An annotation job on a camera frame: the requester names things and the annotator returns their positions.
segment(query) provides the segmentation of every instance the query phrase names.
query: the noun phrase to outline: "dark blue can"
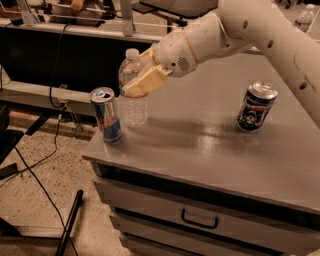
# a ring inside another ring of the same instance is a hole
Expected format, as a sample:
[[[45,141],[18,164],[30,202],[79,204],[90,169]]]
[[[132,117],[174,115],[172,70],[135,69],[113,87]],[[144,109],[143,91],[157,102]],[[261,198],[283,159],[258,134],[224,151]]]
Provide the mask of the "dark blue can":
[[[273,85],[256,82],[249,86],[237,121],[246,131],[255,131],[264,123],[278,92]]]

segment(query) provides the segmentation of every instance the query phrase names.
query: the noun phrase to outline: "black cable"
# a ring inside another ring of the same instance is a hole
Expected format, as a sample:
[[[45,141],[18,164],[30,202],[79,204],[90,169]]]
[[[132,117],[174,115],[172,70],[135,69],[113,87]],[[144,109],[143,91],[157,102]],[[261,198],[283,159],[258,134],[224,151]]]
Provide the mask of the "black cable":
[[[57,65],[58,65],[58,60],[59,60],[59,56],[60,56],[60,49],[61,49],[61,39],[62,39],[62,36],[65,32],[65,30],[67,29],[67,27],[69,26],[70,24],[66,24],[61,33],[60,33],[60,36],[59,36],[59,43],[58,43],[58,51],[57,51],[57,55],[56,55],[56,59],[55,59],[55,62],[54,62],[54,66],[53,66],[53,70],[52,70],[52,74],[51,74],[51,80],[50,80],[50,88],[49,88],[49,99],[50,99],[50,103],[51,105],[54,107],[54,108],[57,108],[57,109],[60,109],[60,106],[56,106],[54,103],[53,103],[53,100],[52,100],[52,84],[53,84],[53,79],[54,79],[54,76],[56,74],[56,70],[57,70]]]
[[[43,192],[44,192],[45,195],[47,196],[48,200],[50,201],[50,203],[52,204],[52,206],[54,207],[54,209],[55,209],[56,212],[58,213],[58,216],[59,216],[59,218],[60,218],[62,227],[63,227],[64,231],[66,232],[66,231],[67,231],[66,225],[65,225],[64,222],[63,222],[63,218],[62,218],[62,216],[61,216],[61,213],[60,213],[58,207],[57,207],[57,206],[55,205],[55,203],[52,201],[49,193],[47,192],[47,190],[45,189],[45,187],[42,185],[42,183],[41,183],[41,181],[38,179],[37,175],[36,175],[36,174],[31,170],[31,168],[28,166],[28,164],[26,163],[25,159],[24,159],[23,156],[21,155],[21,153],[20,153],[20,151],[18,150],[18,148],[17,148],[17,147],[14,147],[14,148],[15,148],[15,150],[17,151],[18,155],[20,156],[20,158],[21,158],[22,162],[24,163],[24,165],[26,166],[26,168],[29,170],[29,172],[32,174],[32,176],[35,178],[35,180],[37,181],[37,183],[39,184],[39,186],[41,187],[41,189],[43,190]],[[77,252],[77,250],[76,250],[76,248],[75,248],[75,246],[74,246],[74,244],[73,244],[73,241],[72,241],[71,237],[69,237],[69,240],[70,240],[70,243],[71,243],[71,245],[72,245],[72,247],[73,247],[73,250],[74,250],[75,254],[78,256],[78,252]]]
[[[50,153],[49,155],[47,155],[46,157],[44,157],[44,158],[41,159],[40,161],[36,162],[35,164],[31,165],[30,168],[33,168],[33,167],[39,165],[40,163],[42,163],[43,161],[47,160],[49,157],[53,156],[53,155],[57,152],[57,150],[58,150],[57,137],[58,137],[58,133],[59,133],[60,123],[61,123],[61,120],[58,121],[57,128],[56,128],[56,133],[55,133],[54,140],[53,140],[55,149],[53,150],[52,153]],[[12,180],[12,179],[15,178],[16,176],[18,176],[19,174],[24,173],[24,172],[27,171],[27,170],[28,170],[28,168],[26,167],[26,168],[22,169],[21,171],[19,171],[18,173],[16,173],[16,174],[14,174],[13,176],[11,176],[10,178],[8,178],[5,182],[3,182],[3,183],[0,185],[0,188],[3,187],[8,181]]]
[[[23,172],[25,172],[26,170],[29,170],[29,172],[32,174],[32,176],[36,179],[36,181],[38,182],[39,186],[42,188],[42,190],[44,191],[44,193],[46,194],[47,198],[49,199],[50,203],[53,205],[53,207],[55,208],[55,210],[57,211],[58,215],[59,215],[59,218],[60,218],[60,221],[62,223],[62,226],[63,226],[63,229],[64,231],[66,232],[66,226],[63,222],[63,219],[62,219],[62,216],[61,216],[61,213],[59,211],[59,209],[57,208],[57,206],[54,204],[54,202],[52,201],[51,197],[49,196],[49,193],[46,191],[46,189],[44,188],[44,186],[42,185],[42,183],[40,182],[40,180],[38,179],[38,177],[35,175],[35,173],[32,171],[31,168],[35,167],[36,165],[40,164],[41,162],[43,162],[44,160],[48,159],[49,157],[51,157],[54,153],[56,153],[57,149],[58,149],[58,146],[57,146],[57,137],[58,137],[58,133],[59,133],[59,127],[60,127],[60,122],[61,122],[61,117],[62,117],[62,114],[64,113],[64,111],[66,110],[66,108],[63,108],[62,111],[61,111],[61,114],[59,114],[58,116],[58,124],[57,124],[57,129],[56,129],[56,134],[55,134],[55,137],[54,137],[54,145],[55,145],[55,149],[54,151],[49,154],[48,156],[46,156],[45,158],[43,158],[42,160],[38,161],[37,163],[33,164],[31,167],[28,166],[28,164],[26,163],[25,159],[23,158],[23,156],[21,155],[20,151],[18,150],[17,147],[15,147],[15,150],[17,151],[19,157],[21,158],[22,162],[24,163],[24,165],[26,166],[25,169],[19,171],[18,173],[14,174],[13,176],[11,176],[10,178],[8,178],[4,183],[2,183],[0,185],[0,188],[3,187],[8,181],[10,181],[11,179],[17,177],[19,174],[22,174]],[[69,240],[70,240],[70,243],[71,243],[71,246],[75,252],[75,254],[78,256],[78,253],[77,253],[77,250],[73,244],[73,241],[71,239],[71,237],[69,237]]]

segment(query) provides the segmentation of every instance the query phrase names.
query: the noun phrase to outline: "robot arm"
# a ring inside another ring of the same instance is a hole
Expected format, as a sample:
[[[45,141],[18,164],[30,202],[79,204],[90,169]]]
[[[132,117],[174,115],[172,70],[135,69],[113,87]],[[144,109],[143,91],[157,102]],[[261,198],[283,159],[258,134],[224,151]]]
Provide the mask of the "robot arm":
[[[150,66],[127,86],[149,92],[211,58],[257,47],[320,127],[320,45],[294,27],[271,0],[219,0],[218,9],[163,37],[142,56]]]

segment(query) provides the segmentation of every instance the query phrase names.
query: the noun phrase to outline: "aluminum can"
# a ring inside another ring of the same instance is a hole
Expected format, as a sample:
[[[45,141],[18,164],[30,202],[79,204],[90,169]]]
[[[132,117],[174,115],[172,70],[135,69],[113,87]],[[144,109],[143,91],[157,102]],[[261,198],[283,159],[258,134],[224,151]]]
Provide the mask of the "aluminum can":
[[[251,84],[243,99],[237,121],[246,131],[259,129],[266,119],[278,92],[275,87],[266,82]]]
[[[113,90],[108,87],[94,89],[90,101],[104,141],[117,143],[121,139],[121,127]]]

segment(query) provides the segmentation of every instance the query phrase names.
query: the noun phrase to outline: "speckled floor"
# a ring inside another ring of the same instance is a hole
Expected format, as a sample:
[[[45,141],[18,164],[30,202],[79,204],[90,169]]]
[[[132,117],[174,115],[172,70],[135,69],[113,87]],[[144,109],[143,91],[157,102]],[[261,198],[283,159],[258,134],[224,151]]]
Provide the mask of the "speckled floor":
[[[11,113],[10,128],[26,131],[37,116]],[[18,150],[28,165],[33,165],[54,151],[57,120],[49,119],[34,135],[24,135]],[[86,125],[80,137],[73,137],[75,126],[61,123],[57,137],[56,153],[32,168],[66,222],[74,197],[79,189],[84,191],[83,205],[79,210],[72,239],[81,256],[133,256],[120,245],[118,231],[109,221],[109,207],[100,202],[92,179],[94,172],[89,162],[81,158],[95,128]],[[25,168],[15,150],[1,167],[17,163]],[[61,228],[60,219],[35,178],[26,171],[4,184],[0,181],[0,216],[13,225]],[[1,239],[0,255],[43,256],[55,255],[58,243],[50,240]],[[76,255],[70,244],[65,255]]]

